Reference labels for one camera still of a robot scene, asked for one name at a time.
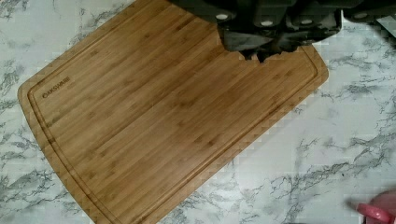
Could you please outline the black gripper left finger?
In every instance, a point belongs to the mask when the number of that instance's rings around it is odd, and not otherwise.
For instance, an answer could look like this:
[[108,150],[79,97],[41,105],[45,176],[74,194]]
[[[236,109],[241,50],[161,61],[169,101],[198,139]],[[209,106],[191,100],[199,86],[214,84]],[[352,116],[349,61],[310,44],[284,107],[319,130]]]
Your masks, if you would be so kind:
[[265,61],[275,54],[272,44],[275,38],[271,31],[266,30],[232,30],[218,26],[221,44],[230,52],[239,52],[247,61],[254,56]]

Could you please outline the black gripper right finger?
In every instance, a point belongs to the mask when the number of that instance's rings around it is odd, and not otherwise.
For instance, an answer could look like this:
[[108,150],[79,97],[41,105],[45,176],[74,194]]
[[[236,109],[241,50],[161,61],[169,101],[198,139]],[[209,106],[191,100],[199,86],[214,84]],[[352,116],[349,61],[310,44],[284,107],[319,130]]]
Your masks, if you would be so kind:
[[294,52],[300,46],[309,46],[337,34],[341,28],[341,13],[334,12],[325,16],[318,25],[308,24],[306,28],[279,31],[270,42],[258,47],[257,58],[263,63],[273,55]]

